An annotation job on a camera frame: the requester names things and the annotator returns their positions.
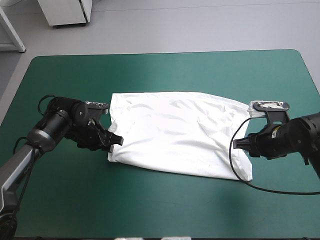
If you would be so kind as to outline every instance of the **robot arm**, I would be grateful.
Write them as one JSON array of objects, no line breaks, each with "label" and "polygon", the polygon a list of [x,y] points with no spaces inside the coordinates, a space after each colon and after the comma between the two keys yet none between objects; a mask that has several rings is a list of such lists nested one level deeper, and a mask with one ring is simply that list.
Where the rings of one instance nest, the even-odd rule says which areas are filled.
[{"label": "robot arm", "polygon": [[288,109],[286,102],[252,101],[248,110],[251,118],[266,118],[267,125],[260,132],[234,140],[233,148],[268,160],[298,152],[320,178],[320,112],[290,120]]},{"label": "robot arm", "polygon": [[66,97],[55,97],[49,102],[43,118],[28,133],[27,143],[0,168],[0,237],[11,239],[15,233],[14,212],[19,207],[16,190],[20,183],[34,161],[52,151],[63,137],[91,151],[110,152],[114,144],[123,144],[121,136],[107,131],[100,123],[101,115],[107,114],[109,107],[106,103]]}]

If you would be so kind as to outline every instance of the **gray floor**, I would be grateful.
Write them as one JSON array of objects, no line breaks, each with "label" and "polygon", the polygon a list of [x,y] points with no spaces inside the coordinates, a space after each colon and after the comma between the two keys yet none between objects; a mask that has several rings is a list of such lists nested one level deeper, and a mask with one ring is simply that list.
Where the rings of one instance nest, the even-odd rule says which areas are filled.
[{"label": "gray floor", "polygon": [[0,53],[0,123],[30,61],[44,55],[295,49],[320,90],[320,1],[94,0],[89,25],[61,29],[36,0],[4,10],[27,51]]}]

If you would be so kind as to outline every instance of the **green tabletop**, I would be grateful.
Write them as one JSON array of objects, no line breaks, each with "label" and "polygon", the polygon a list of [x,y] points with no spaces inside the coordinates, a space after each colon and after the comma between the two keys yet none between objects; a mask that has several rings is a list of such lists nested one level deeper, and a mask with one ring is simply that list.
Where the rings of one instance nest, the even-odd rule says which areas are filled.
[{"label": "green tabletop", "polygon": [[[112,93],[164,91],[203,92],[247,104],[286,101],[291,118],[320,110],[320,96],[295,50],[40,56],[0,127],[0,161],[11,157],[16,139],[41,118],[37,104],[46,94],[109,103]],[[102,122],[108,127],[110,117]],[[265,122],[250,121],[247,132]],[[320,190],[299,154],[251,161],[256,185]],[[278,195],[238,181],[109,163],[105,152],[63,139],[33,170],[16,235],[299,238],[320,237],[319,221],[320,196]]]}]

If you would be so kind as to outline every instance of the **white fabric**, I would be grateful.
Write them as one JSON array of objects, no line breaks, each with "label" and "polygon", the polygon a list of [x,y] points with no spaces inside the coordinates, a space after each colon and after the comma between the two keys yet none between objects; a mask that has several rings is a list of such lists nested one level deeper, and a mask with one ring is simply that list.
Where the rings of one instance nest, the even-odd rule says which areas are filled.
[{"label": "white fabric", "polygon": [[[237,180],[229,163],[232,135],[247,118],[248,105],[199,92],[114,93],[109,131],[124,138],[110,162],[146,169]],[[243,138],[247,124],[237,134]],[[252,166],[232,149],[233,165],[246,181]]]}]

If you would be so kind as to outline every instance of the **cable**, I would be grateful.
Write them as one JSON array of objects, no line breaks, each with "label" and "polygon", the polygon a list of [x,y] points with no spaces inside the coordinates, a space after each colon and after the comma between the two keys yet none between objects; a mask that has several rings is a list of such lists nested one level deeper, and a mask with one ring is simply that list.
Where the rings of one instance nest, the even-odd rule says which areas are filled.
[{"label": "cable", "polygon": [[3,7],[3,8],[12,7],[12,6],[14,6],[14,5],[16,5],[16,4],[20,3],[20,2],[21,2],[21,0],[18,0],[17,2],[11,3],[9,5],[0,5],[0,7]]},{"label": "cable", "polygon": [[44,114],[41,112],[41,109],[40,109],[40,104],[41,104],[41,102],[42,102],[43,100],[47,99],[47,98],[55,98],[55,97],[56,97],[56,96],[53,95],[53,94],[48,94],[48,95],[43,96],[43,97],[39,100],[37,109],[38,109],[38,112],[39,112],[42,116],[44,116]]},{"label": "cable", "polygon": [[247,181],[243,180],[236,172],[234,165],[232,163],[232,157],[231,157],[231,148],[232,148],[232,143],[234,141],[234,138],[236,136],[236,134],[239,132],[239,130],[242,128],[242,126],[248,122],[249,120],[251,120],[251,118],[246,119],[243,123],[241,123],[241,125],[239,126],[239,128],[235,131],[235,133],[233,134],[231,141],[230,141],[230,146],[229,146],[229,160],[230,160],[230,166],[231,169],[234,173],[234,175],[240,180],[240,182],[248,185],[251,188],[260,190],[260,191],[264,191],[264,192],[269,192],[269,193],[274,193],[274,194],[286,194],[286,195],[320,195],[320,191],[312,191],[312,192],[298,192],[298,191],[278,191],[278,190],[272,190],[272,189],[267,189],[267,188],[263,188],[263,187],[259,187],[259,186],[255,186],[252,185],[250,183],[248,183]]},{"label": "cable", "polygon": [[19,137],[19,138],[17,139],[17,141],[15,142],[15,145],[14,145],[14,148],[13,148],[13,154],[16,153],[16,148],[17,148],[19,142],[20,142],[22,139],[28,140],[28,138],[26,138],[25,136]]}]

